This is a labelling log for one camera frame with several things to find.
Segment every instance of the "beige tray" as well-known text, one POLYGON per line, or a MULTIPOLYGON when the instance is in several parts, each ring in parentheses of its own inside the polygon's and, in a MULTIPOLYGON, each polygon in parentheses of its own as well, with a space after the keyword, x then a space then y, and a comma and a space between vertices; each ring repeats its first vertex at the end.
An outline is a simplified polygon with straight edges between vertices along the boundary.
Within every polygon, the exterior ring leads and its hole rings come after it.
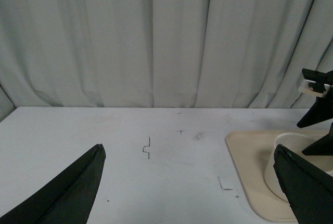
POLYGON ((317 139, 327 134, 324 130, 234 131, 226 137, 250 206, 259 216, 271 222, 297 222, 289 203, 273 194, 264 181, 273 141, 285 132, 303 133, 317 139))

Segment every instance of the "curtain fold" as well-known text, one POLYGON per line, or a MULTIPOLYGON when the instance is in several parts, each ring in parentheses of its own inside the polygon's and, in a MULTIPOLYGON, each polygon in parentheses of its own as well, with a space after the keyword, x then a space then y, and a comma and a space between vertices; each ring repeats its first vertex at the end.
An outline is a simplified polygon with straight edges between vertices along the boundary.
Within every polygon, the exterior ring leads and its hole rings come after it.
POLYGON ((211 0, 196 106, 267 107, 311 2, 211 0))
MULTIPOLYGON (((270 108, 304 108, 311 106, 308 103, 302 104, 302 100, 295 103, 301 95, 300 92, 297 91, 297 80, 301 74, 302 68, 312 70, 319 68, 318 65, 325 55, 332 38, 332 0, 314 0, 288 69, 274 99, 269 105, 270 108)), ((327 72, 330 70, 333 70, 333 67, 326 67, 324 70, 320 71, 327 72)))
POLYGON ((0 121, 8 116, 14 109, 13 103, 0 87, 0 121))
POLYGON ((209 0, 153 0, 155 107, 193 107, 209 0))
POLYGON ((332 0, 0 0, 0 22, 2 115, 307 108, 301 69, 332 70, 332 0))

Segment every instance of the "white table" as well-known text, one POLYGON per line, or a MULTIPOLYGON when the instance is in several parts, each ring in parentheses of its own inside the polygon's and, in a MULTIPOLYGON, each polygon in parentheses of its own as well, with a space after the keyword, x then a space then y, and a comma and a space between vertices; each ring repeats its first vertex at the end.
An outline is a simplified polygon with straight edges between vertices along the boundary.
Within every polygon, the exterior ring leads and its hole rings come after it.
POLYGON ((88 223, 269 223, 250 208, 225 136, 297 129, 305 112, 19 107, 0 123, 0 216, 102 143, 107 158, 88 223))

